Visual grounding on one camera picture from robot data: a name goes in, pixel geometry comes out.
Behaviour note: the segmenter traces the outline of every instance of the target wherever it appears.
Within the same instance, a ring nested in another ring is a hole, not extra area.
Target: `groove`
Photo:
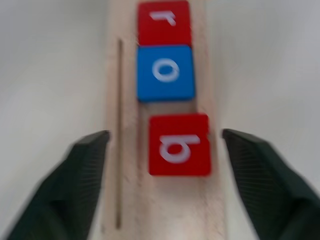
[[[123,122],[123,41],[119,38],[117,42],[117,152],[116,152],[116,180],[115,180],[115,228],[121,229],[122,226],[122,175],[123,175],[123,135],[122,135],[122,122]]]
[[[141,203],[143,203],[142,191],[143,191],[143,181],[144,181],[144,168],[143,168],[143,161],[144,161],[144,146],[143,146],[143,138],[144,136],[144,123],[143,123],[143,109],[142,104],[139,102],[137,106],[137,141],[136,141],[136,172],[137,172],[137,211],[135,212],[135,222],[138,226],[141,226],[141,214],[143,212],[143,207]],[[138,236],[142,236],[143,232],[142,229],[138,229]]]

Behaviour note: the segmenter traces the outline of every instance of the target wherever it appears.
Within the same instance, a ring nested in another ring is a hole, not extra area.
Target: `white letter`
[[[169,74],[161,74],[159,70],[163,66],[170,66],[172,68],[172,72]],[[152,73],[155,78],[165,83],[175,81],[179,77],[179,71],[179,66],[176,62],[169,58],[160,58],[156,60],[152,66]]]
[[[190,158],[191,151],[187,144],[199,144],[200,138],[197,135],[168,135],[161,136],[160,155],[167,162],[172,164],[182,164]],[[170,154],[168,148],[171,145],[180,145],[182,150],[176,154]]]
[[[171,26],[176,25],[176,21],[174,20],[176,16],[172,11],[152,11],[150,12],[150,17],[153,20],[167,20]]]

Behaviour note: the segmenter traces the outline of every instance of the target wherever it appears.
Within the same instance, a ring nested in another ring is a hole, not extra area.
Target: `block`
[[[195,96],[193,69],[188,46],[139,47],[136,88],[139,101],[192,99]]]
[[[139,4],[138,41],[141,46],[183,44],[191,47],[189,3],[162,1]]]
[[[159,115],[149,120],[149,173],[207,176],[211,173],[209,119],[205,114]]]

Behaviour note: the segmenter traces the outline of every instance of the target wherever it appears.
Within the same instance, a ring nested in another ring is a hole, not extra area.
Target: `blue letter block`
[[[141,102],[190,100],[195,96],[192,51],[185,45],[139,47],[137,97]]]

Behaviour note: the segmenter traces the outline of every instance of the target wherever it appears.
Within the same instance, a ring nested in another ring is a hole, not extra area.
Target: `wooden track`
[[[224,200],[215,142],[214,86],[207,47],[205,0],[190,0],[196,99],[138,103],[136,0],[109,0],[104,234],[108,240],[223,240]],[[210,118],[212,175],[152,177],[148,120],[152,115],[206,113]]]

